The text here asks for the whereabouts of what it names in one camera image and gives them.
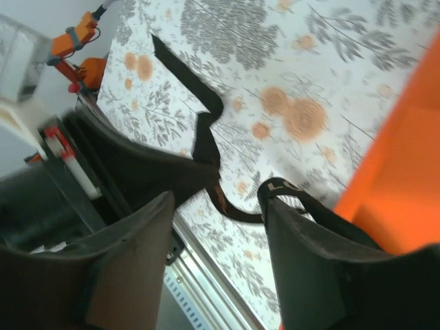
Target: floral tablecloth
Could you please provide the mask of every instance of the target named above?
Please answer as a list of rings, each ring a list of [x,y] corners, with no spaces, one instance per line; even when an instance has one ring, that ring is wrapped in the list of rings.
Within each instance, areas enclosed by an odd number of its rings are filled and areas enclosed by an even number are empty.
[[[332,207],[439,19],[434,0],[126,0],[98,104],[131,139],[190,157],[205,109],[154,57],[154,33],[223,96],[212,132],[233,203],[257,211],[257,187],[278,175]],[[223,218],[205,193],[180,212],[262,323],[277,328],[263,227]]]

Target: gray leaf print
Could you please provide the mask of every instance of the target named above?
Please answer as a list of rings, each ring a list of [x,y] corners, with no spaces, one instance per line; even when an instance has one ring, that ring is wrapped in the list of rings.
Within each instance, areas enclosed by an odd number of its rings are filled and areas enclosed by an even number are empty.
[[[267,235],[265,232],[253,231],[250,236],[254,239],[254,245],[258,249],[267,249],[269,243],[267,242]]]
[[[281,73],[280,77],[283,80],[292,82],[287,90],[288,95],[290,95],[292,98],[313,98],[322,104],[331,105],[331,103],[325,98],[323,93],[325,91],[324,88],[320,85],[317,85],[310,78],[306,76],[298,76],[291,71]]]
[[[395,0],[383,0],[377,11],[377,24],[385,25],[389,22],[395,28],[397,26],[397,9]]]
[[[140,121],[138,118],[134,117],[130,109],[125,105],[121,104],[119,110],[122,113],[122,123],[129,134],[135,138],[135,132],[140,130]]]
[[[148,144],[148,140],[145,136],[145,134],[140,133],[138,130],[134,132],[135,141],[140,144]]]
[[[428,17],[425,20],[425,26],[427,28],[431,28],[440,22],[440,1],[435,1],[429,7],[430,9],[428,9]]]
[[[408,54],[407,49],[396,46],[390,34],[377,30],[367,32],[363,25],[366,20],[363,17],[352,15],[345,8],[334,10],[333,16],[326,17],[311,6],[310,8],[311,14],[306,20],[312,21],[313,26],[319,26],[317,39],[321,42],[332,41],[336,52],[344,62],[363,58],[362,51],[365,50],[373,53],[371,61],[382,71],[390,71],[396,67],[408,68],[417,62],[416,58]],[[328,34],[327,30],[333,31],[334,34]],[[355,32],[355,36],[350,35],[350,30]]]
[[[221,269],[225,272],[226,276],[231,278],[231,267],[226,263],[219,263]]]
[[[338,189],[340,190],[340,192],[342,192],[343,190],[345,190],[347,188],[347,185],[342,181],[342,179],[338,175],[336,175],[334,172],[332,172],[330,169],[327,169],[327,174],[329,177],[328,182],[337,186]]]
[[[108,112],[106,112],[105,115],[110,123],[113,125],[113,127],[116,129],[116,131],[122,132],[122,130],[124,129],[124,125],[121,119],[118,117],[117,112],[119,111],[116,111],[116,109],[112,108]]]
[[[274,172],[270,172],[269,176],[267,177],[267,179],[269,179],[270,177],[274,176]],[[253,176],[252,176],[252,187],[249,191],[249,193],[247,194],[247,196],[245,197],[245,201],[249,201],[250,199],[256,198],[256,193],[258,192],[260,185],[263,183],[263,181],[261,179],[261,172],[258,170]]]
[[[255,270],[254,266],[248,262],[240,262],[240,260],[232,254],[232,266],[236,270],[239,278],[246,281],[247,287],[252,295],[261,297],[261,287],[263,287],[263,277]]]
[[[410,5],[409,3],[403,3],[401,5],[401,15],[404,19],[405,23],[410,23],[412,21],[412,19],[415,16],[415,12],[416,12],[416,7],[413,5]]]
[[[125,0],[120,13],[120,20],[127,20],[135,16],[135,0]]]
[[[203,63],[196,54],[189,55],[187,52],[180,52],[180,59],[189,66],[192,71],[204,82],[221,95],[227,94],[233,87],[222,81],[223,72],[211,62]]]
[[[185,203],[183,206],[180,207],[180,209],[188,205],[189,204]],[[210,223],[207,222],[197,223],[191,217],[187,217],[186,220],[190,222],[191,231],[194,232],[195,234],[199,234],[200,235],[199,237],[202,239],[206,239],[206,233],[212,230]]]
[[[225,251],[232,245],[232,237],[224,234],[217,229],[212,229],[206,234],[207,240],[211,244],[211,251],[215,256],[218,256],[220,252]]]
[[[377,5],[376,23],[378,25],[389,25],[396,28],[400,23],[410,24],[416,14],[425,17],[425,26],[431,28],[440,22],[440,2],[434,0],[419,0],[419,6],[415,6],[416,0],[403,2],[398,0],[374,0]]]
[[[258,203],[255,203],[252,213],[261,213],[261,207]]]
[[[306,171],[306,178],[307,181],[300,185],[303,189],[310,189],[315,184],[325,184],[327,182],[320,168],[309,168]]]
[[[129,42],[132,33],[133,32],[126,21],[121,21],[118,29],[116,30],[116,41],[119,42],[121,46],[125,46]]]
[[[4,40],[0,40],[0,55],[6,54],[6,43]]]
[[[184,124],[186,119],[181,109],[170,113],[170,88],[169,81],[164,82],[156,91],[150,92],[146,105],[140,104],[145,110],[145,119],[152,129],[153,138],[160,146],[165,145],[170,139],[181,138],[180,133],[188,129]]]
[[[363,134],[370,137],[371,139],[373,139],[373,137],[365,130],[361,129],[357,125],[354,125],[354,123],[352,123],[344,116],[342,117],[347,121],[349,126],[346,133],[339,136],[339,138],[341,139],[340,150],[342,157],[347,161],[347,168],[350,171],[354,172],[358,169],[358,166],[362,161],[362,148],[359,145],[358,141],[356,141],[356,139],[353,137],[353,128],[363,132]]]
[[[295,209],[297,209],[297,208],[303,209],[304,208],[304,206],[301,204],[300,200],[296,197],[278,196],[278,198],[292,208],[295,208]]]
[[[269,307],[269,309],[274,313],[279,313],[280,306],[278,304],[278,297],[276,296],[275,292],[268,287],[261,287],[261,293],[267,299],[267,307]]]
[[[107,87],[107,89],[101,89],[99,92],[99,96],[101,100],[105,101],[105,105],[112,105],[115,101],[121,101],[122,98],[117,98],[115,94],[113,94],[110,87]]]
[[[263,147],[246,136],[248,131],[236,122],[228,124],[216,122],[211,130],[220,137],[216,141],[221,155],[231,160],[237,152],[243,167],[253,172]]]
[[[262,1],[186,0],[181,33],[194,52],[209,52],[221,64],[235,55],[246,70],[260,69],[277,48],[279,27],[265,27]]]

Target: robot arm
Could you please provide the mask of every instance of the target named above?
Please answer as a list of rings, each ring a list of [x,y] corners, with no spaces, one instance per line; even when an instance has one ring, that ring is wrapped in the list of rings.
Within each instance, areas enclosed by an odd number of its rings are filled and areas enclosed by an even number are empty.
[[[104,58],[87,59],[78,68],[72,67],[65,59],[95,40],[92,38],[96,33],[98,21],[114,1],[117,0],[107,0],[95,12],[86,12],[76,27],[68,27],[64,34],[52,41],[47,64],[54,66],[73,84],[78,84],[79,90],[99,89],[106,60]]]

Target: floral pattern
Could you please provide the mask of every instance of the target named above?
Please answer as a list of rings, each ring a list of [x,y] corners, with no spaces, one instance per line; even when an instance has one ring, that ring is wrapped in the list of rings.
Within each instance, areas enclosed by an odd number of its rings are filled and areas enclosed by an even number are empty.
[[[259,185],[281,176],[333,207],[429,48],[439,13],[436,0],[126,0],[98,104],[129,138],[190,157],[205,109],[154,57],[154,33],[223,98],[211,130],[232,203],[259,212]],[[205,192],[178,211],[277,329],[264,228],[222,217]]]

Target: black strap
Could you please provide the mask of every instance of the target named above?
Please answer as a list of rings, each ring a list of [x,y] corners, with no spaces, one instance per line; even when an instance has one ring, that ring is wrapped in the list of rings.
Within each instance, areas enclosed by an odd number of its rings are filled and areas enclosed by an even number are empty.
[[[194,94],[196,98],[209,110],[209,113],[197,115],[195,144],[192,158],[199,163],[212,164],[220,169],[220,152],[215,143],[210,126],[216,122],[223,113],[223,102],[211,88],[205,85],[165,44],[152,35],[155,55],[177,79]],[[209,198],[214,207],[225,217],[246,223],[262,223],[260,214],[249,214],[240,211],[226,198],[220,183],[207,187]]]
[[[298,198],[304,209],[307,210],[318,225],[350,241],[381,250],[380,246],[362,229],[349,223],[332,210],[323,206],[311,195],[280,177],[268,179],[258,189],[257,197],[263,212],[267,210],[269,199],[281,195]]]

